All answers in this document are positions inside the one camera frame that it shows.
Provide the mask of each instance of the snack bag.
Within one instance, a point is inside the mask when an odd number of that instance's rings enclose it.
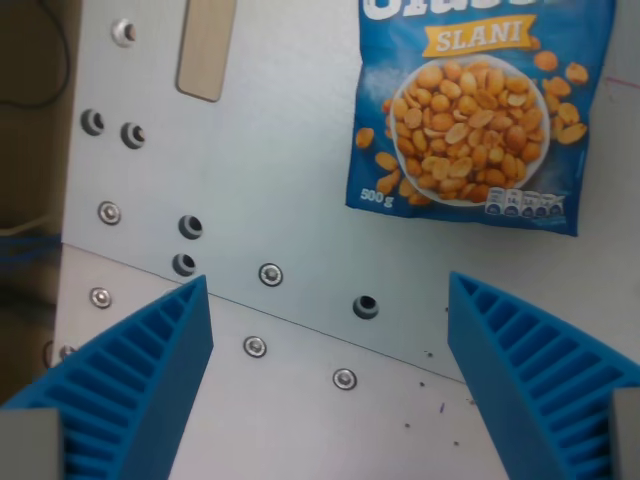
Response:
[[[576,236],[614,0],[360,1],[347,205]]]

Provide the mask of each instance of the gray metal surface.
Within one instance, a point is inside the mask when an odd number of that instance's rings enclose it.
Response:
[[[0,410],[0,478],[63,480],[63,451],[56,409]]]
[[[177,286],[63,249],[56,350]],[[95,308],[87,285],[118,301]],[[465,385],[218,297],[209,308],[215,346],[172,480],[507,480]],[[259,360],[242,348],[252,335],[268,343]],[[343,367],[358,375],[350,392],[332,381]]]
[[[640,388],[613,392],[609,415],[609,438],[615,480],[640,480]]]
[[[456,379],[451,270],[640,358],[633,99],[614,104],[600,89],[578,239],[350,210],[357,7],[240,1],[225,93],[209,104],[175,89],[184,1],[85,2],[64,241],[176,281],[172,258],[186,253],[217,296]],[[110,38],[119,18],[136,25],[131,48]],[[104,119],[98,137],[80,128],[87,108]],[[139,150],[120,139],[127,122],[144,129]],[[103,199],[120,207],[117,226],[96,216]],[[183,215],[202,222],[201,238],[180,234]],[[285,273],[277,288],[256,275],[265,262]],[[353,312],[361,295],[379,305],[373,320]]]

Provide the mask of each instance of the salted peanuts package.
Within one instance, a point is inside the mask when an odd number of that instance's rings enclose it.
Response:
[[[615,2],[360,2],[347,204],[577,235]]]

